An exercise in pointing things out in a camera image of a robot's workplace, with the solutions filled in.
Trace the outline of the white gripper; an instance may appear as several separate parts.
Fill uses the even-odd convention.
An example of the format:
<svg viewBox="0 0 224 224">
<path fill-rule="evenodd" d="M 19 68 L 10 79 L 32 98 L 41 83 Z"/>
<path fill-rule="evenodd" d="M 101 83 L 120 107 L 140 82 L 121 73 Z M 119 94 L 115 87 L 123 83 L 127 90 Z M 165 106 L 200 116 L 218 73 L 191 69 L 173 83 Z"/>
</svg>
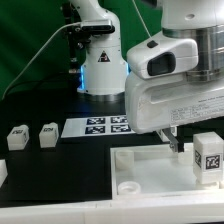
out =
<svg viewBox="0 0 224 224">
<path fill-rule="evenodd" d="M 224 116 L 224 75 L 208 82 L 188 82 L 183 74 L 143 80 L 131 73 L 125 86 L 125 109 L 136 133 L 164 129 L 174 153 L 184 143 L 170 127 Z"/>
</svg>

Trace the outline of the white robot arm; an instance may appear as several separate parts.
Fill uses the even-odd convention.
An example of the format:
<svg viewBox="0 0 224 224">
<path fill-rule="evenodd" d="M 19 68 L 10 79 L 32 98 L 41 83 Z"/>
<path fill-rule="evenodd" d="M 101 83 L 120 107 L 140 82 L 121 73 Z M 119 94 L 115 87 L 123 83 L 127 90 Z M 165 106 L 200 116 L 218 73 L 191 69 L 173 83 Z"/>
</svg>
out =
<svg viewBox="0 0 224 224">
<path fill-rule="evenodd" d="M 69 0 L 90 35 L 81 91 L 125 95 L 131 129 L 161 130 L 224 116 L 224 0 L 143 0 L 162 10 L 162 29 L 121 56 L 120 24 L 98 0 Z"/>
</svg>

